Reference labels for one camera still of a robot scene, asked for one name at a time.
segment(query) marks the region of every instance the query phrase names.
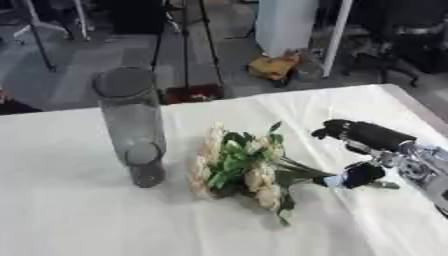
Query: gray carpet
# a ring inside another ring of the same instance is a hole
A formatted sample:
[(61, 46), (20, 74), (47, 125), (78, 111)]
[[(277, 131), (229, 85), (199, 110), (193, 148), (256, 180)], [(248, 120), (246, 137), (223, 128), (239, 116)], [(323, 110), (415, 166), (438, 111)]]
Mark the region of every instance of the gray carpet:
[[(208, 4), (211, 28), (224, 82), (233, 97), (377, 82), (373, 73), (354, 73), (350, 77), (343, 77), (339, 74), (340, 65), (337, 63), (331, 77), (318, 83), (292, 81), (286, 88), (273, 88), (269, 82), (245, 72), (244, 65), (260, 54), (254, 38), (226, 39), (246, 33), (253, 22), (253, 7), (229, 4), (224, 0), (213, 2)], [(197, 9), (191, 12), (191, 17), (198, 17)], [(202, 24), (194, 24), (190, 28), (191, 83), (215, 82)], [(96, 97), (90, 88), (92, 75), (122, 65), (149, 67), (155, 41), (154, 36), (114, 37), (105, 31), (95, 31), (91, 33), (91, 42), (82, 41), (79, 34), (74, 42), (68, 42), (60, 33), (41, 30), (49, 55), (58, 66), (58, 72), (50, 73), (43, 65), (29, 34), (23, 36), (26, 42), (23, 46), (12, 40), (12, 33), (16, 29), (0, 28), (0, 35), (7, 42), (0, 49), (0, 83), (14, 98), (47, 111), (96, 106)], [(181, 60), (181, 37), (168, 27), (157, 69), (159, 88), (181, 85)], [(420, 87), (416, 89), (410, 88), (407, 78), (399, 75), (391, 76), (391, 81), (445, 122), (448, 121), (448, 113), (445, 111), (448, 109), (448, 74), (422, 74)]]

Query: white tablecloth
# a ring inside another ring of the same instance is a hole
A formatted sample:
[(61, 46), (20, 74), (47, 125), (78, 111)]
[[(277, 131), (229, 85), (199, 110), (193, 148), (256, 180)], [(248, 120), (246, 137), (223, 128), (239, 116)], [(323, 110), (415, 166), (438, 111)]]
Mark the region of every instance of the white tablecloth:
[(250, 200), (201, 201), (187, 161), (214, 121), (265, 132), (283, 121), (288, 154), (338, 172), (359, 158), (309, 132), (329, 118), (386, 125), (448, 148), (378, 86), (302, 91), (163, 108), (168, 179), (131, 185), (98, 109), (0, 118), (0, 256), (446, 255), (448, 221), (393, 172), (400, 190), (296, 187), (290, 228)]

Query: robotic arm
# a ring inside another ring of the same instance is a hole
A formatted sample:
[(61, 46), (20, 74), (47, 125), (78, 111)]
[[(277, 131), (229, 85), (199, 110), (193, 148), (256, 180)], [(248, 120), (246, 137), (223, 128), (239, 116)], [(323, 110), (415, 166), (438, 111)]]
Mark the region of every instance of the robotic arm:
[(396, 168), (399, 175), (420, 190), (448, 218), (448, 152), (425, 147), (417, 138), (376, 124), (333, 119), (312, 133), (345, 143), (355, 153), (370, 155), (367, 162), (352, 164), (341, 175), (315, 180), (323, 186), (356, 188), (385, 176), (384, 169)]

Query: chair base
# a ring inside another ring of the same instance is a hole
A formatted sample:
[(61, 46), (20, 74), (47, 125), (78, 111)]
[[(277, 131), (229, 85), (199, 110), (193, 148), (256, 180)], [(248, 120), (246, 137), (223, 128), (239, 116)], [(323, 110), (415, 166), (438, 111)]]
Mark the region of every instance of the chair base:
[(34, 27), (46, 28), (46, 29), (51, 29), (51, 30), (56, 30), (56, 31), (63, 32), (63, 33), (65, 33), (65, 36), (67, 37), (67, 39), (69, 41), (73, 41), (74, 40), (73, 33), (68, 28), (67, 23), (64, 20), (64, 17), (62, 16), (62, 14), (56, 12), (54, 14), (54, 17), (52, 16), (52, 20), (55, 20), (55, 21), (57, 21), (60, 24), (60, 26), (56, 26), (56, 25), (44, 22), (44, 21), (42, 21), (40, 19), (38, 13), (36, 12), (34, 4), (33, 4), (33, 2), (31, 0), (26, 0), (24, 2), (24, 4), (25, 4), (25, 6), (27, 8), (27, 12), (29, 12), (29, 14), (28, 14), (29, 17), (27, 17), (28, 25), (14, 33), (13, 37), (14, 37), (14, 39), (16, 41), (21, 42), (21, 40), (19, 40), (18, 38), (31, 29), (31, 25), (30, 24), (34, 25)]
[[(362, 60), (369, 60), (369, 64), (362, 63)], [(370, 54), (359, 53), (353, 57), (352, 61), (345, 67), (342, 71), (343, 75), (350, 75), (353, 71), (358, 70), (378, 70), (379, 71), (379, 82), (381, 84), (389, 83), (389, 72), (397, 72), (404, 74), (411, 78), (409, 85), (411, 87), (417, 87), (417, 82), (419, 76), (411, 71), (398, 66), (398, 61), (396, 59), (377, 57)]]

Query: chair wheel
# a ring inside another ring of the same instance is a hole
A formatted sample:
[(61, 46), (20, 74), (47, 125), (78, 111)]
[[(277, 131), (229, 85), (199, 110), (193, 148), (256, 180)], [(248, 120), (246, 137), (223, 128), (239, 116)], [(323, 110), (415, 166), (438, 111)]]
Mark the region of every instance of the chair wheel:
[(65, 34), (65, 35), (64, 35), (64, 38), (65, 38), (67, 41), (69, 41), (69, 42), (72, 42), (72, 41), (75, 40), (75, 37), (73, 36), (72, 33), (67, 33), (67, 34)]
[(50, 72), (56, 73), (56, 71), (58, 71), (58, 68), (55, 65), (51, 65), (48, 67), (48, 70), (50, 70)]
[(247, 73), (250, 74), (249, 69), (250, 69), (249, 64), (243, 66), (243, 71), (246, 71)]
[(414, 79), (409, 83), (409, 85), (411, 85), (412, 88), (417, 88), (418, 87), (417, 81), (418, 79)]
[(272, 86), (275, 88), (283, 88), (289, 84), (290, 79), (288, 77), (284, 77), (280, 80), (271, 80)]

